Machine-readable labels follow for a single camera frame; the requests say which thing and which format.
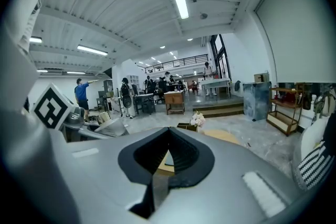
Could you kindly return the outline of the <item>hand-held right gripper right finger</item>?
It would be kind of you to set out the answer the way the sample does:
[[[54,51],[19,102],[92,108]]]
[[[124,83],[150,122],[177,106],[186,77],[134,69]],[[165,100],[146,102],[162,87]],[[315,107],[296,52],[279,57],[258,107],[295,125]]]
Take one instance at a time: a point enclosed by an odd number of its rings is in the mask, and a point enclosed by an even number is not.
[[[211,172],[197,185],[172,189],[152,214],[153,224],[291,224],[289,206],[297,199],[294,182],[249,149],[201,133],[179,132],[209,147],[214,155]],[[269,218],[243,180],[256,172],[280,196],[286,208]]]

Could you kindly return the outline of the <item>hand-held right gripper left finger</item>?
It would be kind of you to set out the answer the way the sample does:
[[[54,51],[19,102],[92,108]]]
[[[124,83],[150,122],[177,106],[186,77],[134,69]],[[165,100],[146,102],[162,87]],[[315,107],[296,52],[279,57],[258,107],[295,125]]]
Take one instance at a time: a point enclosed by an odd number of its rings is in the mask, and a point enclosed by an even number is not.
[[[139,165],[137,142],[168,131],[154,128],[135,135],[66,143],[52,131],[52,153],[59,175],[56,193],[60,224],[170,224],[170,209],[154,211],[152,174]]]

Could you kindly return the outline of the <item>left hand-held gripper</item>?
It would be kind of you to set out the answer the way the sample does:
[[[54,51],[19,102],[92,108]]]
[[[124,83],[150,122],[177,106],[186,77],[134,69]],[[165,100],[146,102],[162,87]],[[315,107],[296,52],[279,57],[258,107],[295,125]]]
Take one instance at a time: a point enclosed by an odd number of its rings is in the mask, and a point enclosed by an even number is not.
[[[49,129],[60,130],[65,123],[72,129],[79,129],[79,135],[89,139],[108,139],[129,134],[121,119],[109,119],[100,125],[84,124],[84,109],[68,99],[53,83],[37,99],[33,115]]]

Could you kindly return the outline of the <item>small glass jar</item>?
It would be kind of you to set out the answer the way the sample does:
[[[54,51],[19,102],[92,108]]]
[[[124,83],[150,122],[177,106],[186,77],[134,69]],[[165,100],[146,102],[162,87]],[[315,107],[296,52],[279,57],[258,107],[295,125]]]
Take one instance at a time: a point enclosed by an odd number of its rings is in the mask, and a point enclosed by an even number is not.
[[[109,112],[102,112],[96,116],[96,119],[97,119],[98,124],[102,125],[105,122],[108,122],[111,119],[111,117],[110,117]]]

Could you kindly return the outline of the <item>wooden coffee table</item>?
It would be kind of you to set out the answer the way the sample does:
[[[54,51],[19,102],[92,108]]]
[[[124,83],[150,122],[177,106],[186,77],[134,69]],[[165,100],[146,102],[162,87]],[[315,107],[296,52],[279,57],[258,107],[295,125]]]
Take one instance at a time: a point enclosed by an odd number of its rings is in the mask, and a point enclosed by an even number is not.
[[[238,141],[238,139],[234,135],[230,134],[227,131],[199,129],[198,132],[200,132],[204,135],[219,139],[219,140],[223,140],[223,141],[227,141],[227,142],[230,142],[230,143],[233,143],[233,144],[240,145],[240,142]],[[164,165],[163,161],[164,161],[164,158],[163,158],[163,160],[161,161],[161,163],[158,167],[159,173],[162,174],[162,175],[173,176],[174,175],[174,166]]]

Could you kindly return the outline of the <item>grey desk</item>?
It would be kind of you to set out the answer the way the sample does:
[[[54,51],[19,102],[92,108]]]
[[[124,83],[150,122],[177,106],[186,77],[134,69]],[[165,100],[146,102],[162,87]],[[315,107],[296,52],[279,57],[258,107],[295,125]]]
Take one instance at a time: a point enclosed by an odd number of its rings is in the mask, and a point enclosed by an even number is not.
[[[139,111],[141,110],[143,113],[147,113],[151,115],[155,112],[155,104],[154,104],[154,94],[140,94],[134,97],[134,108],[139,115]]]

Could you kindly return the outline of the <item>grey notebook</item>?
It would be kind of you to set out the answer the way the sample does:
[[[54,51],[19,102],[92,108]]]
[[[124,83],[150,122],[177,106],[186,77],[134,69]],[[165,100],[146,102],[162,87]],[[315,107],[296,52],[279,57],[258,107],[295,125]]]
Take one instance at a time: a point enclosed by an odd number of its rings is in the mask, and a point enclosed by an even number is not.
[[[174,166],[173,157],[172,157],[170,151],[168,151],[166,153],[163,163],[164,163],[164,165],[167,165],[167,166]]]

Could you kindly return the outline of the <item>small wooden cabinet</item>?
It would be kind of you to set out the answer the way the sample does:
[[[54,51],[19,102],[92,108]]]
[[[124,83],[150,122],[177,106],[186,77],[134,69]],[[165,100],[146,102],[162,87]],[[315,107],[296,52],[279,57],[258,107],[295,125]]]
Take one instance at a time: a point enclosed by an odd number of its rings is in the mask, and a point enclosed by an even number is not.
[[[166,114],[184,114],[185,112],[184,91],[170,91],[164,94]]]

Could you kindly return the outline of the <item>dark wooden organizer box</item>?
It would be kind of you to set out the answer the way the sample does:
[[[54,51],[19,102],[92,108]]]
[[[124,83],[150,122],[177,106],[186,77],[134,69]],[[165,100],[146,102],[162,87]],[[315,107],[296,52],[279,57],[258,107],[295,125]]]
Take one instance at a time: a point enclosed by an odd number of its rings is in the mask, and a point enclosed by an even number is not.
[[[179,123],[177,127],[181,129],[197,132],[197,126],[191,125],[189,123]]]

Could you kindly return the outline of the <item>pink artificial flowers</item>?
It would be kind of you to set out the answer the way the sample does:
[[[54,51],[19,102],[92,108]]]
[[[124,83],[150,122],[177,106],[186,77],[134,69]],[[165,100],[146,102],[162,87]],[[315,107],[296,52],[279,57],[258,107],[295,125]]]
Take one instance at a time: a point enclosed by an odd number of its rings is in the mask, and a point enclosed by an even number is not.
[[[198,128],[202,128],[206,120],[201,112],[195,111],[190,120],[190,125]]]

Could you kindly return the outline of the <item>marble pattern block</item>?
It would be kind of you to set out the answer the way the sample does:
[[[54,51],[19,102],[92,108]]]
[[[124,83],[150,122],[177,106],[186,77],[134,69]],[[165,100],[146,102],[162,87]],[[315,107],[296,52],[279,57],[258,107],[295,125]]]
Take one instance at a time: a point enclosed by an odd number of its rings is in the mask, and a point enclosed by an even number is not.
[[[243,83],[244,115],[252,121],[266,119],[270,86],[270,82]]]

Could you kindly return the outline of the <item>black white striped blanket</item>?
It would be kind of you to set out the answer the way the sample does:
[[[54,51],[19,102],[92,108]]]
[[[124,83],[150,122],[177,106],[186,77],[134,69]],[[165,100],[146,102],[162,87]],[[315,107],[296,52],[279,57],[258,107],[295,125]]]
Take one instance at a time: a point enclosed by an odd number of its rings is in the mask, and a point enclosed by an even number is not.
[[[335,161],[335,155],[321,141],[299,164],[298,172],[301,188],[310,190],[323,182]]]

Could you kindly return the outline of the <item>wooden shelf rack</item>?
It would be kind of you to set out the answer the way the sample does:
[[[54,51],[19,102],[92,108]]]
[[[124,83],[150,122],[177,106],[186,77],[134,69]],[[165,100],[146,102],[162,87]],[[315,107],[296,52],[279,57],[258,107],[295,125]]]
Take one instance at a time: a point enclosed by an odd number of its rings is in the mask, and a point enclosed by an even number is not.
[[[294,83],[291,88],[269,89],[269,111],[266,122],[284,135],[297,131],[302,113],[305,83]]]

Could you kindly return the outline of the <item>white grey beanbag chair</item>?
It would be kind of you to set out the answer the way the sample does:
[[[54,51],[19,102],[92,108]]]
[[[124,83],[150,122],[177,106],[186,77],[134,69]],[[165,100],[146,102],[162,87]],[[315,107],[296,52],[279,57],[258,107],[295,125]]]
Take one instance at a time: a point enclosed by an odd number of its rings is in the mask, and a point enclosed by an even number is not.
[[[335,161],[331,168],[332,170],[336,165],[336,113],[331,114],[327,118],[317,119],[301,134],[299,142],[295,147],[292,159],[293,179],[300,189],[302,188],[300,183],[301,180],[299,179],[298,166],[321,141],[325,141],[330,152],[335,155]]]

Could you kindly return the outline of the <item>black balcony railing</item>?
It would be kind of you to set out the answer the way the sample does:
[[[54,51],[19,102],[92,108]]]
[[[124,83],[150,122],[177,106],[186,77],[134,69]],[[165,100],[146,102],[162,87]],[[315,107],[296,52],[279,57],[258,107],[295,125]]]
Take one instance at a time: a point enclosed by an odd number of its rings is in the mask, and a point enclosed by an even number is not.
[[[168,62],[157,62],[155,65],[141,64],[138,66],[144,73],[154,73],[159,71],[168,71],[185,66],[203,65],[209,62],[208,54],[196,55],[187,58],[175,59]]]

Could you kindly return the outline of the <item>row of small ceiling downlights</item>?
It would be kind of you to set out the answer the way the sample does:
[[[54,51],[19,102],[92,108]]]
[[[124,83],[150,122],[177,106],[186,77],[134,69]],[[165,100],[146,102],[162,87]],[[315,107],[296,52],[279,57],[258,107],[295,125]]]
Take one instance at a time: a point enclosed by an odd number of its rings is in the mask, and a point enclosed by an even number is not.
[[[133,61],[140,66],[148,67],[174,60],[174,57],[178,57],[182,51],[190,47],[197,47],[198,45],[198,39],[183,40],[168,45],[155,45],[145,52],[134,56]]]

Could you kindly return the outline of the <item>white table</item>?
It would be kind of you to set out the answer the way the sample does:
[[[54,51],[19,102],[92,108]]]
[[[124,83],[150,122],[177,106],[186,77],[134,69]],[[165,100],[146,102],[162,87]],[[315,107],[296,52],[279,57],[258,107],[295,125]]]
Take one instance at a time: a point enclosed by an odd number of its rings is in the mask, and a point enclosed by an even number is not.
[[[210,79],[201,81],[201,86],[204,90],[213,88],[225,88],[228,97],[230,97],[230,84],[231,84],[230,78]]]

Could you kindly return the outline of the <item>cardboard box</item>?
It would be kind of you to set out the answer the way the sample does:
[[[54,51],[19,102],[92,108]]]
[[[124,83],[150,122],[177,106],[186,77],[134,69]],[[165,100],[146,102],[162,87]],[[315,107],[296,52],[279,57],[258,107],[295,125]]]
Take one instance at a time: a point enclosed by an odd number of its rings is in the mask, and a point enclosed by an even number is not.
[[[254,75],[255,83],[269,82],[269,73],[259,73]]]

